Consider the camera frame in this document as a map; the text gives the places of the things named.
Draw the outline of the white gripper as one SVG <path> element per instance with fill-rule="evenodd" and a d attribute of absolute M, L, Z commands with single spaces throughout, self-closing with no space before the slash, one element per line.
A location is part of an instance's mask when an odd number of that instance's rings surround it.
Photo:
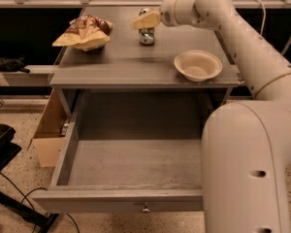
<path fill-rule="evenodd" d="M 195 25 L 198 22 L 195 0 L 164 0 L 159 7 L 159 13 L 151 11 L 138 16 L 132 21 L 132 27 L 134 29 L 154 28 L 161 21 L 170 27 Z"/>

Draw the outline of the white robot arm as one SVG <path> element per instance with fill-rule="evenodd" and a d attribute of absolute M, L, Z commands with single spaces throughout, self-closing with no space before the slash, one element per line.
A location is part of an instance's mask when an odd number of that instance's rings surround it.
<path fill-rule="evenodd" d="M 236 11 L 232 0 L 163 0 L 167 26 L 212 28 L 252 95 L 205 124 L 206 233 L 291 233 L 285 168 L 291 164 L 291 64 Z"/>

